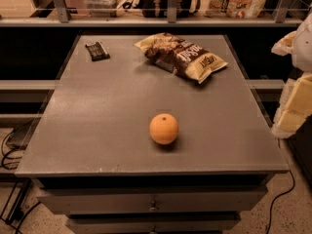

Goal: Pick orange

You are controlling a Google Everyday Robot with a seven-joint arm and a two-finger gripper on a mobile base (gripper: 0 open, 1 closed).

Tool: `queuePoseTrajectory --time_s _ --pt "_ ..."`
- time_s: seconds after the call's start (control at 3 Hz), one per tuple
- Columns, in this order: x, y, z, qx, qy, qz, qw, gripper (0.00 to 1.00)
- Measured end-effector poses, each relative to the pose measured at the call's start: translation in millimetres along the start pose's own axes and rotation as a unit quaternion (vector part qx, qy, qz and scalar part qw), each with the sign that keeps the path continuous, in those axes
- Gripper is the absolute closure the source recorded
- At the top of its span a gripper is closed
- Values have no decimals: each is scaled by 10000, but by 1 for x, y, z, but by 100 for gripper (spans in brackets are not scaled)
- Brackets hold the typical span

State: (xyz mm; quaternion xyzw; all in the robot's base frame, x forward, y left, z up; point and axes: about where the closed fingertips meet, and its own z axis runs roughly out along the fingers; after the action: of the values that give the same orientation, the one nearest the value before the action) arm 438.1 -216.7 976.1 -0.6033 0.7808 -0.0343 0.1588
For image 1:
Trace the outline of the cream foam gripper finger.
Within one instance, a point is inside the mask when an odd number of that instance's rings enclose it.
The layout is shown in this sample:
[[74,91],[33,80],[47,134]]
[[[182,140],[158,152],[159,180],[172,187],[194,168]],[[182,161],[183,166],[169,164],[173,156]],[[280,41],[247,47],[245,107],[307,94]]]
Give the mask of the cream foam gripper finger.
[[288,138],[312,115],[312,74],[288,79],[279,103],[271,132],[274,137]]

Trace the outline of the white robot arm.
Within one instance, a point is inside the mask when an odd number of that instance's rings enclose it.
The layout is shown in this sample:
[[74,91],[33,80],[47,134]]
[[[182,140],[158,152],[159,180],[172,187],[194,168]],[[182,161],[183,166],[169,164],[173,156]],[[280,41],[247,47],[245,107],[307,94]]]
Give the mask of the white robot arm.
[[312,15],[296,31],[279,40],[271,52],[290,54],[292,65],[303,72],[299,78],[287,80],[273,119],[273,136],[289,138],[312,115]]

